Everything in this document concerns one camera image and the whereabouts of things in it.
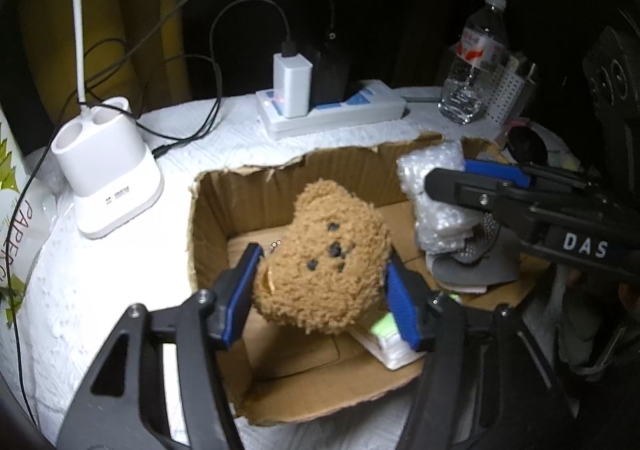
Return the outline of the green white tissue pack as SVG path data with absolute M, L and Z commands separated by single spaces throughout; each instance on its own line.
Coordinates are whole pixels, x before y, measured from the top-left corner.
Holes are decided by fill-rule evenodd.
M 397 371 L 424 357 L 402 339 L 393 314 L 381 301 L 371 307 L 347 333 L 387 370 Z

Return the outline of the grey dotted sock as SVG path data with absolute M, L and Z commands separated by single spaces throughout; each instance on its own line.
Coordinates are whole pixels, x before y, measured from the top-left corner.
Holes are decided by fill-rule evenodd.
M 508 228 L 486 214 L 472 228 L 460 251 L 426 256 L 427 269 L 446 288 L 486 288 L 518 278 L 520 241 Z

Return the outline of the brown teddy bear plush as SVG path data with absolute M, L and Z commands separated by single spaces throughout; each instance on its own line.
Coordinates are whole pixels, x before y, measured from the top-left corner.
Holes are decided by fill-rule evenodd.
M 391 251 L 372 204 L 333 180 L 309 183 L 280 245 L 259 262 L 253 305 L 277 325 L 341 333 L 380 301 Z

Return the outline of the black round lid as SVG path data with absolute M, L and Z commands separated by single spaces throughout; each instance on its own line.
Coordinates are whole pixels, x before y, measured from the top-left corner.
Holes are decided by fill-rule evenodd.
M 520 165 L 548 165 L 548 149 L 541 136 L 532 128 L 516 126 L 506 135 L 506 149 Z

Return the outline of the brown cardboard box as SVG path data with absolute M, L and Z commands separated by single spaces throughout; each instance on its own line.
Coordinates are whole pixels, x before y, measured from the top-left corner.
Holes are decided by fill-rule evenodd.
M 425 132 L 376 147 L 323 149 L 278 167 L 201 173 L 192 191 L 193 288 L 209 287 L 249 243 L 264 249 L 241 338 L 218 361 L 235 413 L 257 426 L 308 422 L 415 381 L 373 357 L 348 327 L 382 312 L 382 259 L 426 270 L 401 190 L 402 155 L 434 147 Z

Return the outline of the white perforated organizer basket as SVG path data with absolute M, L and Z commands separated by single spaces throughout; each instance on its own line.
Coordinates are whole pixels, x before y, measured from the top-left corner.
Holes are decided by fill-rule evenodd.
M 523 53 L 509 54 L 488 81 L 486 116 L 496 125 L 513 121 L 523 110 L 536 86 L 536 63 Z

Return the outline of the clear water bottle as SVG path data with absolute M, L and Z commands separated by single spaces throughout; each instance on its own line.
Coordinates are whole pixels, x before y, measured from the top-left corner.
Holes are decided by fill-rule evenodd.
M 506 53 L 506 0 L 485 0 L 465 24 L 454 47 L 454 61 L 442 84 L 438 109 L 466 125 L 484 113 L 488 84 Z

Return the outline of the white power strip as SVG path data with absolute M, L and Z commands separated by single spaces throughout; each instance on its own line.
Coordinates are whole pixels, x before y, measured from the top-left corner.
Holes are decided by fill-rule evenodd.
M 406 101 L 380 80 L 366 80 L 347 101 L 314 107 L 306 116 L 286 118 L 273 100 L 272 90 L 255 93 L 257 110 L 271 139 L 310 135 L 345 127 L 397 121 L 406 109 Z

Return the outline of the white embossed table cloth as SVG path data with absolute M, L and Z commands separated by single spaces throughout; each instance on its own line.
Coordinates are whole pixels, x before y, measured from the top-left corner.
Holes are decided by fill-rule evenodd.
M 143 116 L 142 123 L 169 136 L 186 136 L 204 121 L 212 102 L 195 101 Z M 116 322 L 133 303 L 150 310 L 180 305 L 191 296 L 186 229 L 193 181 L 202 171 L 279 166 L 326 147 L 410 141 L 423 131 L 496 140 L 487 119 L 457 126 L 434 104 L 409 104 L 400 121 L 273 140 L 258 115 L 255 95 L 227 98 L 214 132 L 160 158 L 164 191 L 145 213 L 101 240 L 76 227 L 75 208 L 62 199 L 40 251 L 18 313 L 24 381 L 41 433 L 55 442 L 64 415 L 88 366 Z M 247 449 L 393 449 L 411 404 L 413 386 L 389 392 L 318 421 L 239 429 Z

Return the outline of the black power adapter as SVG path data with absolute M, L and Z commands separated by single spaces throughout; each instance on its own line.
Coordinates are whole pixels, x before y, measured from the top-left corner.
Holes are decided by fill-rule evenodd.
M 312 64 L 310 105 L 337 103 L 344 100 L 348 66 L 335 51 L 306 46 L 304 55 Z

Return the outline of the white desk lamp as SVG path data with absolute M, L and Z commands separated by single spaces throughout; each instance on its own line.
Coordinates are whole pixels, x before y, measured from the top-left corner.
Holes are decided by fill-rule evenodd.
M 95 240 L 153 206 L 164 180 L 126 98 L 87 105 L 81 0 L 72 0 L 72 8 L 80 114 L 62 126 L 51 152 L 73 191 L 78 230 Z

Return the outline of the white usb charger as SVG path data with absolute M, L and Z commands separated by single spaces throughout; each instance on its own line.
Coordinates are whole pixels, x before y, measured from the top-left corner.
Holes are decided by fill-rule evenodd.
M 273 101 L 285 118 L 309 112 L 312 64 L 302 55 L 273 55 Z

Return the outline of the paper cup package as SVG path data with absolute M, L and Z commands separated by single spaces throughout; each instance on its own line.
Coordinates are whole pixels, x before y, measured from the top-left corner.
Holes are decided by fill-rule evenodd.
M 6 300 L 6 322 L 20 310 L 27 285 L 55 219 L 55 197 L 46 184 L 29 180 L 20 147 L 6 115 L 1 113 L 1 296 Z

